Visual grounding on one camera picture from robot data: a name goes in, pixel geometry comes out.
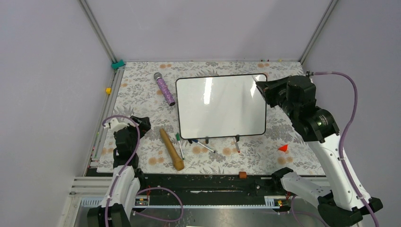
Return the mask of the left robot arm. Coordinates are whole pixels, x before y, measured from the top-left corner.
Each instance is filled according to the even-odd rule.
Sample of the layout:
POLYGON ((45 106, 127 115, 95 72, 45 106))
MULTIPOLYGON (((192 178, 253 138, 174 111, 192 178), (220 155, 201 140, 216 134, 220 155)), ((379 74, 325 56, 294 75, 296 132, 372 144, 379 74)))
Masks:
POLYGON ((142 194, 147 187, 144 173, 139 168, 137 149, 139 141, 151 129, 149 117, 127 117, 112 115, 103 120, 102 126, 113 132, 113 177, 106 195, 95 208, 87 213, 90 227, 129 227, 131 211, 136 194, 142 194))

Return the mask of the white whiteboard black frame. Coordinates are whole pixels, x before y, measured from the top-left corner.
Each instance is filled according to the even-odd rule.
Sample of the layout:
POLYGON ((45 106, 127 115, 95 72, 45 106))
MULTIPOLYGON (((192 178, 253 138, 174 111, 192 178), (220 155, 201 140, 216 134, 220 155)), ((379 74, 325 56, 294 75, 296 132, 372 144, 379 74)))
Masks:
POLYGON ((175 82, 179 132, 183 139, 262 135, 267 106, 251 75, 179 78, 175 82))

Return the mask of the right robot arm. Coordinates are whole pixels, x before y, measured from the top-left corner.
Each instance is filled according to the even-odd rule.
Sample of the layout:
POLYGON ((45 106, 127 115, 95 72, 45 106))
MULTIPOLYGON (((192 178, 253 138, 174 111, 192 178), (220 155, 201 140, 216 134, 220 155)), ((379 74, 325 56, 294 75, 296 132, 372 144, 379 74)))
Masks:
POLYGON ((323 168, 327 187, 321 187, 285 167, 272 174, 274 193, 299 196, 317 208, 324 224, 350 227, 365 215, 375 216, 383 208, 359 181, 345 153, 344 132, 332 114, 316 104, 316 86, 309 77, 289 76, 275 81, 259 81, 256 86, 266 104, 279 107, 294 130, 311 148, 323 168))

